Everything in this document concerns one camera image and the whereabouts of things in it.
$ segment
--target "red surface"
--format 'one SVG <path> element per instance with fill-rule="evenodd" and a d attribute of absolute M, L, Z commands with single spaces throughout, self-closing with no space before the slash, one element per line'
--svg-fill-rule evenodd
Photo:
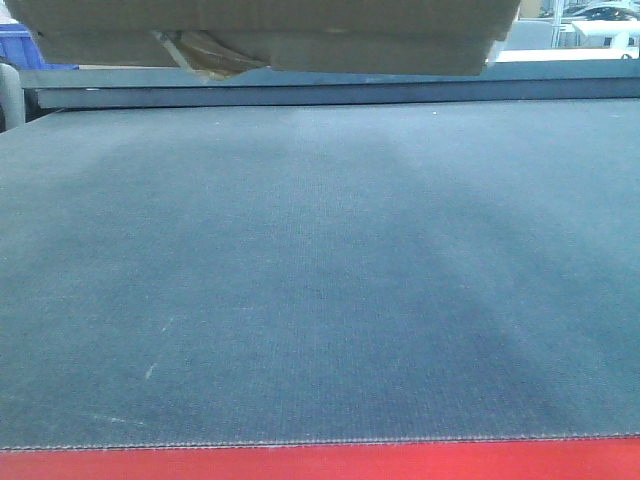
<path fill-rule="evenodd" d="M 2 480 L 640 479 L 640 438 L 1 452 Z"/>

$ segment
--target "gray felt surface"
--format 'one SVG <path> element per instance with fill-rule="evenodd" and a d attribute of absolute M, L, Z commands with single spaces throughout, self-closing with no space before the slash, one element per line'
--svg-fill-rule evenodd
<path fill-rule="evenodd" d="M 640 432 L 637 100 L 0 135 L 0 446 Z"/>

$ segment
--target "white scratch mark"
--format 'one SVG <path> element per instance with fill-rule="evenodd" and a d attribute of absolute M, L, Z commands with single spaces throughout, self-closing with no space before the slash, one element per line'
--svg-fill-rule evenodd
<path fill-rule="evenodd" d="M 158 362 L 154 363 L 149 367 L 149 370 L 147 370 L 147 372 L 144 374 L 145 380 L 149 380 L 149 378 L 151 378 L 151 375 L 153 374 L 153 369 L 156 368 L 156 365 L 158 365 Z"/>
<path fill-rule="evenodd" d="M 146 426 L 144 422 L 137 422 L 135 420 L 127 420 L 125 418 L 119 418 L 119 417 L 110 417 L 109 415 L 101 415 L 99 413 L 92 414 L 91 418 L 93 418 L 94 420 L 100 420 L 100 421 L 109 422 L 109 423 L 125 423 L 125 424 L 132 424 L 132 425 L 140 425 L 141 427 Z"/>
<path fill-rule="evenodd" d="M 170 318 L 169 318 L 169 321 L 165 324 L 165 326 L 164 326 L 164 327 L 162 327 L 162 330 L 161 330 L 161 331 L 162 331 L 162 332 L 166 332 L 166 331 L 167 331 L 167 329 L 171 326 L 171 324 L 172 324 L 172 323 L 173 323 L 173 317 L 170 317 Z"/>

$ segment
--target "cardboard box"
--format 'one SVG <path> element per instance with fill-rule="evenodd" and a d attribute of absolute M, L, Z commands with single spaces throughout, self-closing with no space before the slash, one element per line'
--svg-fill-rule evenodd
<path fill-rule="evenodd" d="M 474 74 L 518 0 L 7 0 L 51 62 Z M 162 36 L 166 41 L 158 40 Z"/>

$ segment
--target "gray fabric mat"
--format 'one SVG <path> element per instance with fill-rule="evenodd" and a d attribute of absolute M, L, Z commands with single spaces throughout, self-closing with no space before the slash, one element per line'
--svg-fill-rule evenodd
<path fill-rule="evenodd" d="M 640 432 L 636 100 L 0 135 L 0 446 Z"/>

